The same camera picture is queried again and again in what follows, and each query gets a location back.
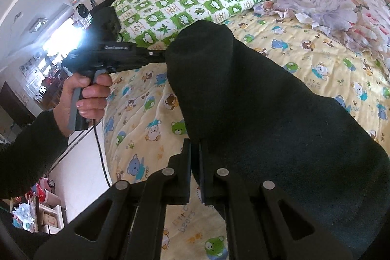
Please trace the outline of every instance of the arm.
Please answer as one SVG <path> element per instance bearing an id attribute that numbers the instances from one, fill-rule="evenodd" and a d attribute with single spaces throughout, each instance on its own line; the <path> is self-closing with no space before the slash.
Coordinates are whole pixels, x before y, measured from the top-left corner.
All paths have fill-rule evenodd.
<path id="1" fill-rule="evenodd" d="M 89 78 L 79 74 L 67 79 L 55 109 L 41 113 L 11 145 L 0 150 L 1 199 L 24 195 L 63 153 L 72 133 L 68 122 L 73 90 L 89 83 Z M 76 103 L 83 117 L 103 118 L 111 85 L 111 77 L 102 74 L 96 84 L 83 89 L 85 99 Z"/>

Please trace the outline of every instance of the black cloth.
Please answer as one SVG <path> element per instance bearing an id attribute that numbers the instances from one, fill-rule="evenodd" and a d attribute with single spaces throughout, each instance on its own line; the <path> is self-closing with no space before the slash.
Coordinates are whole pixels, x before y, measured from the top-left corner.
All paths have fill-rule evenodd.
<path id="1" fill-rule="evenodd" d="M 58 129 L 53 112 L 39 114 L 16 140 L 0 150 L 0 198 L 22 196 L 53 165 L 68 146 Z M 30 233 L 12 226 L 12 215 L 0 209 L 0 218 L 24 253 L 32 258 L 50 235 Z"/>
<path id="2" fill-rule="evenodd" d="M 389 158 L 336 100 L 208 21 L 181 31 L 166 62 L 193 142 L 248 182 L 274 181 L 355 258 L 366 251 L 387 219 Z"/>

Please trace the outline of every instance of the brown door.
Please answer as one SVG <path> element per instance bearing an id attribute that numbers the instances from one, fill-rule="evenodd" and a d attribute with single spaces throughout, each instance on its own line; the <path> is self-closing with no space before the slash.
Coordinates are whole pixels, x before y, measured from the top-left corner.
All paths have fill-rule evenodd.
<path id="1" fill-rule="evenodd" d="M 4 83 L 0 92 L 0 105 L 21 128 L 35 120 L 35 116 L 23 105 L 7 82 Z"/>

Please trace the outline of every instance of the white floor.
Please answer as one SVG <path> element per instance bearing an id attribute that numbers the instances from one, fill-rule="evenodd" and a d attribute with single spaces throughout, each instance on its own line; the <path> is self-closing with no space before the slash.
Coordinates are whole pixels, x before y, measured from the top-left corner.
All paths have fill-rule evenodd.
<path id="1" fill-rule="evenodd" d="M 97 134 L 104 152 L 101 124 L 97 126 Z M 93 130 L 89 133 L 75 132 L 69 138 L 69 147 L 65 153 L 66 156 L 53 169 L 49 177 L 55 182 L 55 193 L 63 200 L 62 205 L 66 207 L 68 222 L 71 222 L 103 194 L 108 189 L 108 185 L 103 174 Z"/>

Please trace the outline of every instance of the triangular cutout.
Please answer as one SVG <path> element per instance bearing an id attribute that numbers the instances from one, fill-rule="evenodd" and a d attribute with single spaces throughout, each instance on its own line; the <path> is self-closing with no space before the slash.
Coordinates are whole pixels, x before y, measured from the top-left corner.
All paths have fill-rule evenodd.
<path id="1" fill-rule="evenodd" d="M 105 201 L 85 221 L 75 228 L 75 233 L 90 241 L 96 241 L 110 211 L 112 201 Z"/>
<path id="2" fill-rule="evenodd" d="M 279 202 L 280 211 L 289 228 L 292 239 L 300 240 L 314 233 L 314 227 L 301 217 L 285 201 Z"/>

